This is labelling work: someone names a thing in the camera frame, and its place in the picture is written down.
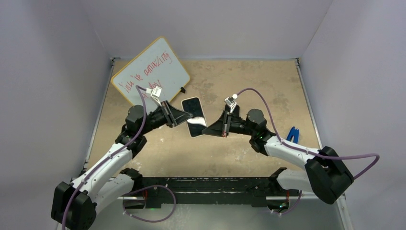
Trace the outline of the black phone case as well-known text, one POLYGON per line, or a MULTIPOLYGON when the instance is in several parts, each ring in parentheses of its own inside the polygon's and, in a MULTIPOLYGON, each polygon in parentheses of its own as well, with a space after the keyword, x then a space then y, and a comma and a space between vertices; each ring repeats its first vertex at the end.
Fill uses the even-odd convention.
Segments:
POLYGON ((240 106, 236 105, 234 110, 231 112, 231 109, 228 105, 225 105, 225 111, 227 111, 228 113, 230 113, 231 115, 235 116, 235 117, 240 117, 240 106))

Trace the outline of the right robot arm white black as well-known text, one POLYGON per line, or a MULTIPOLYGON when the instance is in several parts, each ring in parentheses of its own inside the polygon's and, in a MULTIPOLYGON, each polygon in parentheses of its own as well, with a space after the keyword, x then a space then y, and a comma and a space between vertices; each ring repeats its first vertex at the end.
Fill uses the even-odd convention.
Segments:
POLYGON ((316 155, 312 155, 311 148, 302 152, 304 147, 301 145, 293 144, 291 148, 284 145, 284 139, 278 139, 275 133, 267 129, 267 120, 259 109, 249 110, 245 119, 224 110, 220 118, 202 133, 222 138, 229 133, 248 135, 255 152, 282 159, 301 168, 301 171, 282 170, 276 178, 269 181, 269 189, 275 195, 288 189, 302 190, 314 193, 326 204, 334 204, 354 182, 353 175, 338 159, 334 149, 324 147, 316 150, 316 155))

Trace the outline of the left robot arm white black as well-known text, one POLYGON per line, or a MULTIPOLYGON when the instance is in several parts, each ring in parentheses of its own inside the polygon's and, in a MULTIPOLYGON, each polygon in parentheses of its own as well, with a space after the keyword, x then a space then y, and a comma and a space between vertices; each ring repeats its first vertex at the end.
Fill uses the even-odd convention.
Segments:
POLYGON ((51 218, 70 230, 87 230, 106 206, 124 194, 142 192, 142 175, 125 170, 111 177, 145 146, 146 133, 163 125, 176 127, 192 118, 191 113, 163 101, 146 112, 142 105, 129 108, 121 133, 108 152, 89 170, 70 183, 61 182, 54 191, 51 218))

